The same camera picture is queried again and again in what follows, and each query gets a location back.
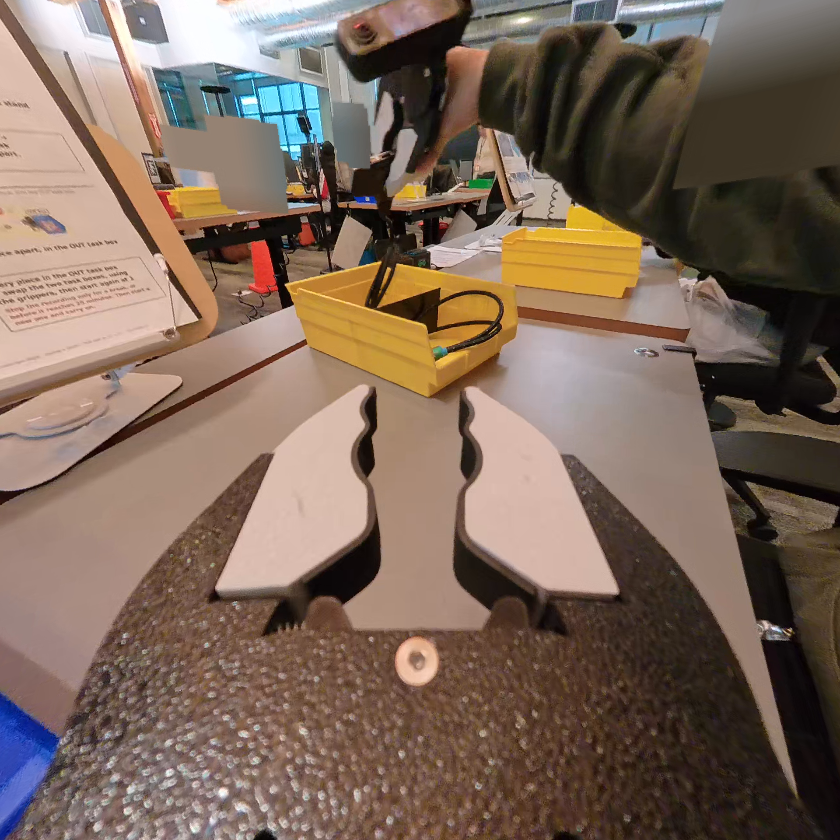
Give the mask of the blue plastic bin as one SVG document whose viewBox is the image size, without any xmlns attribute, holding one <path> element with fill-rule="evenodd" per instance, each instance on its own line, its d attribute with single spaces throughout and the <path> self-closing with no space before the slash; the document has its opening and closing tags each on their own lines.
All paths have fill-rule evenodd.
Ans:
<svg viewBox="0 0 840 840">
<path fill-rule="evenodd" d="M 1 838 L 25 813 L 54 759 L 58 738 L 1 695 Z"/>
</svg>

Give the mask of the clear plastic bag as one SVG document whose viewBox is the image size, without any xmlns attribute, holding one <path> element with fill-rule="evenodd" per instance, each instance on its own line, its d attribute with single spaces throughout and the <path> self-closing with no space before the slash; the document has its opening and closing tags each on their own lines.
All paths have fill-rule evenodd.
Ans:
<svg viewBox="0 0 840 840">
<path fill-rule="evenodd" d="M 699 364 L 776 366 L 784 341 L 782 327 L 749 303 L 728 297 L 715 279 L 680 277 L 689 334 L 686 344 Z"/>
</svg>

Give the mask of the grey desk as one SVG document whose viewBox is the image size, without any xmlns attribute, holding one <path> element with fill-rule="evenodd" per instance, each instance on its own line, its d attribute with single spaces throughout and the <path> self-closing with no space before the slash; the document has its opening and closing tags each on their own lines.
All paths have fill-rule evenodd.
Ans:
<svg viewBox="0 0 840 840">
<path fill-rule="evenodd" d="M 61 732 L 103 636 L 163 551 L 257 456 L 351 388 L 377 389 L 382 565 L 364 628 L 474 628 L 452 570 L 459 389 L 476 385 L 578 458 L 692 580 L 737 655 L 794 786 L 694 365 L 661 342 L 520 321 L 497 360 L 425 398 L 299 346 L 294 311 L 148 364 L 182 388 L 129 436 L 2 503 L 2 693 Z"/>
</svg>

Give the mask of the stacked yellow bins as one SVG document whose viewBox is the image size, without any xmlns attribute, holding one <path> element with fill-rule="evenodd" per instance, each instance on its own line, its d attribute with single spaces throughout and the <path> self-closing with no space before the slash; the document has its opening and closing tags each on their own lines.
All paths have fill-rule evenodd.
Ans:
<svg viewBox="0 0 840 840">
<path fill-rule="evenodd" d="M 582 206 L 570 207 L 565 227 L 522 227 L 500 242 L 511 286 L 619 299 L 639 278 L 643 239 Z"/>
</svg>

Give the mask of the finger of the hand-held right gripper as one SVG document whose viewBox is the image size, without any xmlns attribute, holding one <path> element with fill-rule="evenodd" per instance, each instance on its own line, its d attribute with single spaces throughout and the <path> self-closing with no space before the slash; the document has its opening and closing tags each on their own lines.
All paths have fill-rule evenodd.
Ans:
<svg viewBox="0 0 840 840">
<path fill-rule="evenodd" d="M 390 91 L 379 91 L 371 126 L 371 158 L 394 158 L 403 131 L 403 100 Z"/>
<path fill-rule="evenodd" d="M 409 183 L 417 181 L 417 161 L 423 155 L 424 145 L 414 127 L 392 127 L 385 136 L 388 145 L 385 167 L 385 195 L 396 197 Z"/>
</svg>

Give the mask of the instruction sheet on stand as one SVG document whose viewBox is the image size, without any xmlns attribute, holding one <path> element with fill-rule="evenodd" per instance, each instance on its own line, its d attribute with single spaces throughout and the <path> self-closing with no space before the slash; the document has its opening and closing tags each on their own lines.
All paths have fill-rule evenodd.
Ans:
<svg viewBox="0 0 840 840">
<path fill-rule="evenodd" d="M 41 486 L 181 388 L 140 363 L 217 304 L 141 164 L 88 127 L 2 2 L 1 490 Z"/>
</svg>

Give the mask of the orange traffic cone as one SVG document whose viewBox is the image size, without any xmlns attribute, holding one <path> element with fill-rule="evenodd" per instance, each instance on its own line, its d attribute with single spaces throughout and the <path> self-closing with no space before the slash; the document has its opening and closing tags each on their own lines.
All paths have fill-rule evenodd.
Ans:
<svg viewBox="0 0 840 840">
<path fill-rule="evenodd" d="M 250 254 L 253 280 L 248 289 L 260 296 L 276 292 L 277 278 L 267 242 L 258 240 L 251 243 Z"/>
</svg>

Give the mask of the black office chair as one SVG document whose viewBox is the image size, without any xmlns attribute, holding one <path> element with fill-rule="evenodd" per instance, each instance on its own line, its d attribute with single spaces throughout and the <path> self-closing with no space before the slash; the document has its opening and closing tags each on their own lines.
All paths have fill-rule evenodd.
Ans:
<svg viewBox="0 0 840 840">
<path fill-rule="evenodd" d="M 808 344 L 828 307 L 830 297 L 795 292 L 785 314 L 780 359 L 771 366 L 709 364 L 696 361 L 707 418 L 721 396 L 752 402 L 765 415 L 785 411 L 824 426 L 838 427 L 838 412 L 823 405 L 834 399 L 832 385 L 815 361 L 805 362 Z M 770 488 L 839 504 L 839 447 L 837 441 L 802 435 L 738 432 L 712 428 L 721 477 L 752 511 L 749 536 L 764 542 L 778 538 L 771 515 L 752 486 Z"/>
</svg>

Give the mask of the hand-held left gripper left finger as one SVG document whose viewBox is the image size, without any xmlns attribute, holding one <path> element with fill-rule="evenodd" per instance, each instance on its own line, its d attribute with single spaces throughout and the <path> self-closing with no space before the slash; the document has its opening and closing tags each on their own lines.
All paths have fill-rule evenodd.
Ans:
<svg viewBox="0 0 840 840">
<path fill-rule="evenodd" d="M 219 598 L 350 601 L 373 582 L 382 561 L 370 482 L 376 407 L 375 388 L 356 386 L 274 449 Z"/>
</svg>

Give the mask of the person's right hand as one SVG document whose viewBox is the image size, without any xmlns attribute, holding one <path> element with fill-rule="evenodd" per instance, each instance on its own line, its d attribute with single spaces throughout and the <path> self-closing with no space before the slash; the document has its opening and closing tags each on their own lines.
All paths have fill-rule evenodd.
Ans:
<svg viewBox="0 0 840 840">
<path fill-rule="evenodd" d="M 428 175 L 447 144 L 462 132 L 477 125 L 480 83 L 489 51 L 458 46 L 446 55 L 446 93 L 436 141 L 418 163 L 416 173 Z"/>
</svg>

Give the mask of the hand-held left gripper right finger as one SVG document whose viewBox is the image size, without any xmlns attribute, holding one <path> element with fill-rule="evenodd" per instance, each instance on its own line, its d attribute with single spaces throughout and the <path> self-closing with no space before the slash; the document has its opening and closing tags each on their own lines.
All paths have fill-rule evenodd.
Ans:
<svg viewBox="0 0 840 840">
<path fill-rule="evenodd" d="M 457 582 L 493 609 L 518 599 L 530 624 L 553 601 L 614 602 L 620 587 L 560 451 L 476 386 L 459 396 Z"/>
</svg>

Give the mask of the braided HDMI cable green plugs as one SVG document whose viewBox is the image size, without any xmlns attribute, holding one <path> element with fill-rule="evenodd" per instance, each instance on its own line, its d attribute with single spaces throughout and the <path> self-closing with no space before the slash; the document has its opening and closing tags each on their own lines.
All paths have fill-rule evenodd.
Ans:
<svg viewBox="0 0 840 840">
<path fill-rule="evenodd" d="M 422 314 L 425 315 L 428 312 L 437 311 L 446 303 L 451 301 L 457 300 L 459 298 L 468 298 L 468 297 L 481 297 L 481 298 L 488 298 L 494 301 L 497 304 L 497 315 L 492 320 L 481 320 L 481 319 L 473 319 L 468 321 L 450 323 L 446 325 L 437 325 L 434 330 L 430 332 L 430 334 L 438 333 L 438 332 L 445 332 L 451 329 L 458 329 L 462 327 L 468 326 L 484 326 L 485 328 L 478 332 L 475 336 L 470 339 L 466 339 L 460 342 L 456 342 L 454 344 L 450 344 L 449 346 L 443 345 L 436 345 L 432 348 L 432 354 L 434 357 L 435 362 L 441 361 L 443 358 L 455 354 L 461 351 L 467 351 L 474 347 L 477 347 L 483 343 L 487 343 L 493 340 L 501 331 L 501 321 L 503 315 L 505 313 L 505 305 L 503 300 L 498 296 L 498 294 L 488 291 L 488 290 L 481 290 L 481 289 L 473 289 L 473 290 L 459 290 L 454 293 L 447 295 L 446 297 L 442 297 L 436 302 L 434 305 L 429 306 L 425 310 L 422 311 Z"/>
</svg>

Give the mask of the wooden standing desk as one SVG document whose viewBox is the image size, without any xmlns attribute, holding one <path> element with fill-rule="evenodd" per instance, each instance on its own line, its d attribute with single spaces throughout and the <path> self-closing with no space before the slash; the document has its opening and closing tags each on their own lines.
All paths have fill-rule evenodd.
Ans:
<svg viewBox="0 0 840 840">
<path fill-rule="evenodd" d="M 172 220 L 175 228 L 185 237 L 193 255 L 221 250 L 233 245 L 250 245 L 266 242 L 278 296 L 282 308 L 292 305 L 287 288 L 289 282 L 287 262 L 282 238 L 301 231 L 301 219 L 324 220 L 322 207 L 311 203 L 294 203 L 283 213 L 236 212 L 215 216 L 177 217 Z"/>
</svg>

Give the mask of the yellow plastic bin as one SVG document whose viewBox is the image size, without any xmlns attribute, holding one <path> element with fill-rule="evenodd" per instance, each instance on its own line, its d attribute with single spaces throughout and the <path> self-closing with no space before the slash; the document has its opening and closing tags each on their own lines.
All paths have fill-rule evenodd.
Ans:
<svg viewBox="0 0 840 840">
<path fill-rule="evenodd" d="M 198 218 L 226 216 L 238 211 L 221 200 L 218 188 L 201 186 L 180 186 L 171 190 L 159 190 L 174 218 Z"/>
<path fill-rule="evenodd" d="M 290 283 L 288 290 L 309 347 L 421 396 L 433 396 L 498 355 L 518 330 L 518 302 L 513 287 L 496 281 L 397 265 L 382 283 L 380 306 L 440 288 L 441 298 L 456 291 L 481 289 L 503 300 L 501 331 L 494 339 L 435 362 L 432 348 L 467 340 L 484 326 L 429 334 L 419 322 L 378 311 L 366 302 L 380 264 L 371 264 Z M 462 297 L 437 312 L 438 325 L 473 319 L 492 320 L 497 304 L 485 297 Z"/>
</svg>

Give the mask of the person's right forearm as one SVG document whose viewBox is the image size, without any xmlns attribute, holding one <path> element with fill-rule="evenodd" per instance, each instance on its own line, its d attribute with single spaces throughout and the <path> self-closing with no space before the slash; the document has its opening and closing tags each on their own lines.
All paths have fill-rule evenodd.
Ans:
<svg viewBox="0 0 840 840">
<path fill-rule="evenodd" d="M 512 135 L 568 196 L 684 264 L 742 284 L 838 296 L 838 167 L 676 190 L 710 45 L 628 43 L 609 24 L 501 40 L 479 122 Z"/>
</svg>

